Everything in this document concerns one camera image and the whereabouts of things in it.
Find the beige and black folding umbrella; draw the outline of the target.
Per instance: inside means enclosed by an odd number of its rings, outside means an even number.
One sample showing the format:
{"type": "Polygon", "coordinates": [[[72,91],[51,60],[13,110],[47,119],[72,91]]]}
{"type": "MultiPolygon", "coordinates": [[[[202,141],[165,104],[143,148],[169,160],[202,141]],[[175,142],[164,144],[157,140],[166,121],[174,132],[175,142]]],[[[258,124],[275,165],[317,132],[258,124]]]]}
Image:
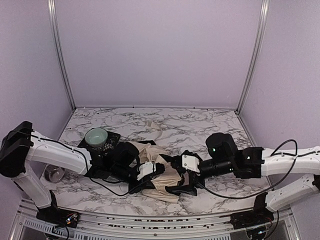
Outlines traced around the beige and black folding umbrella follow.
{"type": "Polygon", "coordinates": [[[165,157],[169,155],[166,149],[158,146],[154,139],[146,142],[131,141],[130,143],[138,150],[140,163],[138,179],[146,182],[147,177],[150,177],[152,188],[146,187],[142,189],[142,195],[158,201],[176,204],[179,196],[168,192],[166,188],[177,187],[182,177],[165,160],[165,157]]]}

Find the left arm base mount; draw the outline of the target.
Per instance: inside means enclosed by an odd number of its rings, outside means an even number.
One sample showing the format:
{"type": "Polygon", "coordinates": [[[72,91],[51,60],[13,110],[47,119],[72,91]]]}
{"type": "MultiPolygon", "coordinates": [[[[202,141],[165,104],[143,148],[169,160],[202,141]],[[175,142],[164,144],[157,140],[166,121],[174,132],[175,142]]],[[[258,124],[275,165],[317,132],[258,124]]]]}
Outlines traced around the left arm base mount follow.
{"type": "Polygon", "coordinates": [[[73,210],[59,208],[55,194],[49,190],[51,203],[49,207],[38,208],[36,218],[52,224],[76,228],[79,222],[80,213],[73,210]]]}

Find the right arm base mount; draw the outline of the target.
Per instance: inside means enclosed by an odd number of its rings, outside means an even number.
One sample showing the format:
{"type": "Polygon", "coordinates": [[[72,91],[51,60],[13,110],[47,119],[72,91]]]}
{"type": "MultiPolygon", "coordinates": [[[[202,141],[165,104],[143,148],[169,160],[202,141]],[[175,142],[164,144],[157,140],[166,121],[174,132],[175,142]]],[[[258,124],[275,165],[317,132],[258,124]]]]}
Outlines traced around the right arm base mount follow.
{"type": "Polygon", "coordinates": [[[253,227],[274,220],[274,213],[267,209],[267,195],[267,192],[257,195],[252,210],[237,212],[230,215],[230,223],[235,230],[253,227]]]}

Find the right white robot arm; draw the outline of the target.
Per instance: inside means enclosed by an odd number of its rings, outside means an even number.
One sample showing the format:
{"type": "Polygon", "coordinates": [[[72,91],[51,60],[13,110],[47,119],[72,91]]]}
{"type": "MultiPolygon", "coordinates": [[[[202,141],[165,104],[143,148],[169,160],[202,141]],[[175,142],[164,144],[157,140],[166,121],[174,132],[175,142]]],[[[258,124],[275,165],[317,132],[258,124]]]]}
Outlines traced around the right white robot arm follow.
{"type": "Polygon", "coordinates": [[[280,188],[273,186],[254,194],[255,212],[274,213],[302,198],[320,192],[320,148],[280,151],[263,147],[238,149],[229,133],[210,135],[205,144],[210,159],[202,160],[197,154],[185,151],[180,156],[166,156],[165,160],[180,174],[187,174],[188,184],[178,183],[165,190],[179,196],[182,193],[197,195],[197,189],[205,188],[205,179],[234,174],[240,179],[260,179],[272,175],[302,174],[298,180],[280,188]]]}

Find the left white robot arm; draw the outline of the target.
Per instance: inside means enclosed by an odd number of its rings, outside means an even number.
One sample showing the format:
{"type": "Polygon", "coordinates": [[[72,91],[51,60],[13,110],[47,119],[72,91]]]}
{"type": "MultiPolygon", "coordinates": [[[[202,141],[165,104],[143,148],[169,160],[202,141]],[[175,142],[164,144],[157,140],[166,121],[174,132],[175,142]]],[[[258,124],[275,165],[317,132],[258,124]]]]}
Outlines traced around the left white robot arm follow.
{"type": "Polygon", "coordinates": [[[2,140],[0,174],[11,178],[35,203],[38,210],[57,212],[55,195],[44,187],[30,167],[30,162],[41,162],[97,180],[116,178],[129,184],[128,193],[140,191],[165,167],[154,161],[141,163],[138,149],[131,143],[121,143],[104,155],[92,149],[72,147],[46,138],[24,121],[2,140]]]}

